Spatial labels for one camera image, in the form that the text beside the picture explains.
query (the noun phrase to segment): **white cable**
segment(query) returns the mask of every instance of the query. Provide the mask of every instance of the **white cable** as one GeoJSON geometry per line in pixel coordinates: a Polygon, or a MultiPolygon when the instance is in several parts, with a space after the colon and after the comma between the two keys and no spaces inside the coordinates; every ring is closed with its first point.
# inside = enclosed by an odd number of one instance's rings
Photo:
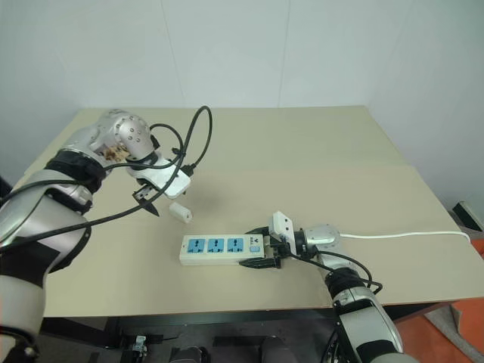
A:
{"type": "Polygon", "coordinates": [[[467,242],[470,243],[470,237],[467,233],[458,232],[458,231],[435,231],[435,232],[407,232],[407,233],[398,233],[398,234],[385,234],[381,236],[358,236],[357,234],[345,234],[341,233],[341,237],[346,238],[361,238],[365,240],[373,240],[377,238],[395,238],[395,237],[407,237],[407,236],[427,236],[431,234],[457,234],[459,236],[465,237],[467,242]]]}

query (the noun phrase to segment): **power strip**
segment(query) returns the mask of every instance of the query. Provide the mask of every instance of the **power strip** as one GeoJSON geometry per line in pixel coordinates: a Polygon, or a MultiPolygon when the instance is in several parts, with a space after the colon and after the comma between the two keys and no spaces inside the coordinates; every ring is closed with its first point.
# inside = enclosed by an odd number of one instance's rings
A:
{"type": "Polygon", "coordinates": [[[199,234],[184,236],[182,265],[238,265],[239,261],[264,257],[261,234],[199,234]]]}

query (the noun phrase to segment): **orange floor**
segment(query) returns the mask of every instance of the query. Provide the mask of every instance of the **orange floor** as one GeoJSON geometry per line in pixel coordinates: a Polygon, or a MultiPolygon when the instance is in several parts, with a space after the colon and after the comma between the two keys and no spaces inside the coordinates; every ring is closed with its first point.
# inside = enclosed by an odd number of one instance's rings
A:
{"type": "MultiPolygon", "coordinates": [[[[478,253],[484,257],[484,240],[473,240],[478,253]]],[[[484,350],[484,299],[467,299],[453,304],[462,311],[461,334],[479,351],[484,350]]],[[[421,363],[472,363],[424,316],[398,323],[404,350],[421,363]]]]}

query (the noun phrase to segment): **beige tabletop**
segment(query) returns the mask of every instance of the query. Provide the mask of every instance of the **beige tabletop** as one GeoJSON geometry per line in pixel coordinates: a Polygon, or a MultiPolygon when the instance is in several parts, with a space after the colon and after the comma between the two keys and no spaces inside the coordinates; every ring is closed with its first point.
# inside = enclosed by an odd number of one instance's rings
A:
{"type": "MultiPolygon", "coordinates": [[[[184,134],[193,110],[127,109],[148,123],[184,134]]],[[[82,110],[31,165],[41,169],[76,129],[104,110],[82,110]]],[[[93,227],[69,268],[48,276],[45,316],[150,315],[330,306],[317,268],[284,260],[280,270],[182,266],[185,234],[244,233],[267,225],[276,210],[295,228],[330,223],[342,233],[393,234],[458,227],[364,107],[218,109],[212,144],[192,186],[177,201],[191,209],[186,225],[168,213],[140,211],[93,227]]],[[[202,118],[188,150],[195,160],[206,137],[202,118]]],[[[175,139],[156,131],[169,154],[175,139]]],[[[115,170],[95,194],[88,219],[134,205],[138,189],[115,170]]],[[[343,239],[347,252],[384,284],[383,304],[484,296],[484,263],[460,236],[343,239]]]]}

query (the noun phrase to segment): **white wall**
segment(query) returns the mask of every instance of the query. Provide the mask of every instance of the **white wall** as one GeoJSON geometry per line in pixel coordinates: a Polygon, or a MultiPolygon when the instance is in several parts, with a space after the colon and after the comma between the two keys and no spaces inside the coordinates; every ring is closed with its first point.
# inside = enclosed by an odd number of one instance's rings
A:
{"type": "Polygon", "coordinates": [[[445,206],[484,211],[484,2],[415,2],[369,109],[445,206]]]}
{"type": "Polygon", "coordinates": [[[366,104],[451,206],[483,182],[459,162],[482,159],[481,4],[0,0],[0,174],[81,107],[366,104]]]}

